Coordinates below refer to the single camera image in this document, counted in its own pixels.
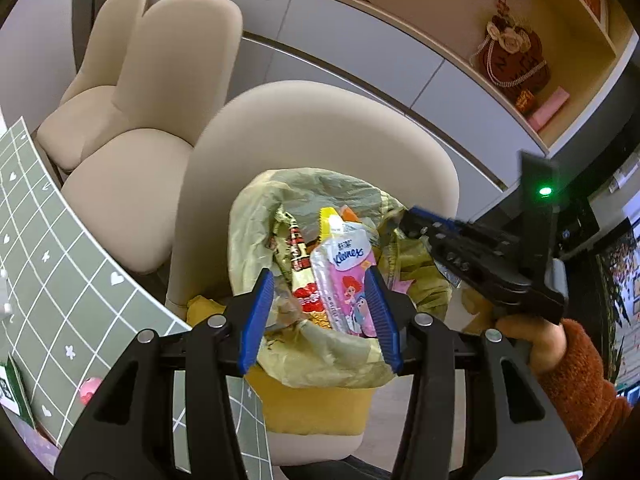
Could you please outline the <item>person's right hand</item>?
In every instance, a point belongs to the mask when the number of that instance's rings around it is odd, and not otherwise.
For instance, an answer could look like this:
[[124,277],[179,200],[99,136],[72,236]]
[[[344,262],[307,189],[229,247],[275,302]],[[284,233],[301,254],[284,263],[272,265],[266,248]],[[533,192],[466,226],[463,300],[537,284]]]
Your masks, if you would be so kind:
[[530,344],[529,367],[535,375],[551,372],[565,356],[567,338],[562,324],[553,324],[544,318],[530,315],[495,316],[496,307],[474,289],[464,286],[462,304],[472,320],[465,333],[481,334],[494,328],[506,338],[526,341]]

